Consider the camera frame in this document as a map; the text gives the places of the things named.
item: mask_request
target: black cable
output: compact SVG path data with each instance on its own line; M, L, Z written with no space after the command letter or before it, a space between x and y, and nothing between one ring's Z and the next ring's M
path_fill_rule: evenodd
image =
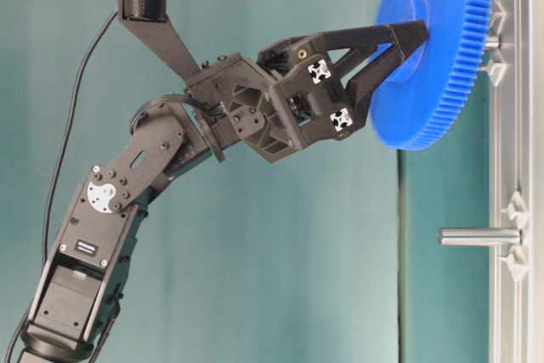
M22 318L20 318L19 324L17 324L17 327L15 328L14 335L11 337L11 340L8 344L8 350L6 351L6 355L4 356L4 363L10 363L11 362L11 355L14 353L15 344L17 343L17 339L19 338L20 333L23 331L23 326L25 325L26 318L28 317L28 314L31 311L31 307L29 306L26 310L25 314Z
M85 68L87 67L87 63L89 61L89 58L91 57L91 54L93 53L100 39L108 30L108 27L110 27L111 22L116 18L116 16L117 16L116 10L110 13L110 15L108 16L108 19L102 25L102 27L100 27L98 34L95 36L95 38L91 42L91 45L88 47L87 51L85 52L85 55L83 55L83 60L77 70L76 82L74 83L74 88L72 89L72 93L71 93L70 112L68 115L68 119L66 121L65 131L62 136L62 142L60 145L59 155L57 157L57 162L55 163L54 173L53 173L53 177L51 178L51 183L49 185L48 197L46 200L45 210L43 213L42 269L45 266L45 263L47 262L47 259L48 259L49 223L51 220L51 208L53 206L54 192L56 191L57 184L59 182L60 169L62 168L62 162L64 161L64 158L65 158L66 146L68 145L68 139L70 138L71 128L74 122L74 116L76 114L77 97L79 95L79 88L81 86L83 72L85 71ZM29 313L30 313L30 307L26 310L19 324L15 328L14 335L11 337L11 340L9 341L8 349L6 350L6 355L4 356L4 363L11 363L11 357L14 352L15 344L17 343L17 339L19 338L19 335L23 331L23 327L25 325L25 322L26 322L26 319L28 318Z
M108 337L110 336L111 328L113 327L113 324L116 323L117 316L119 316L119 314L121 313L121 305L119 304L119 301L117 299L115 299L115 303L116 304L114 305L108 317L108 323L106 324L105 329L102 331L100 339L96 344L96 348L94 348L94 352L91 355L88 363L94 363L98 359L100 352L104 347L105 341L108 340Z
M209 107L208 105L202 103L198 99L195 99L188 95L166 94L156 99L153 99L138 108L138 110L133 115L132 119L130 120L130 133L134 133L134 129L136 129L138 125L146 118L147 110L149 108L152 108L153 106L157 106L161 104L172 103L172 102L183 104L183 105L190 105L196 110L199 110L200 112L202 112L204 115L207 115L211 118L220 118L225 116L223 106L221 105Z

